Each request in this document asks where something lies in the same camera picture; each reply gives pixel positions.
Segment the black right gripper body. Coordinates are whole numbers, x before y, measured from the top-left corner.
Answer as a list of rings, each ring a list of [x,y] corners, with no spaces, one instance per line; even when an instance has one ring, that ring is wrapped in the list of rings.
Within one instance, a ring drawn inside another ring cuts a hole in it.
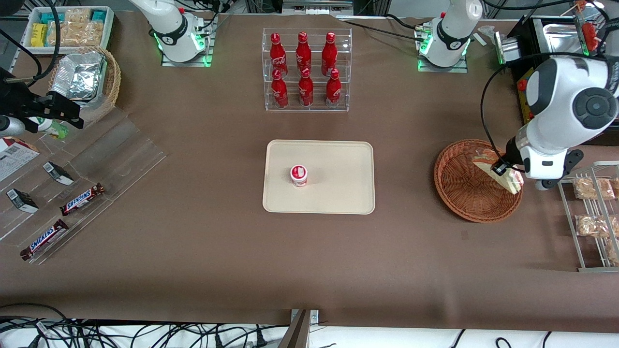
[[[39,132],[39,124],[33,118],[50,119],[48,108],[40,102],[40,96],[29,91],[2,91],[0,114],[8,125],[24,128],[28,132]]]

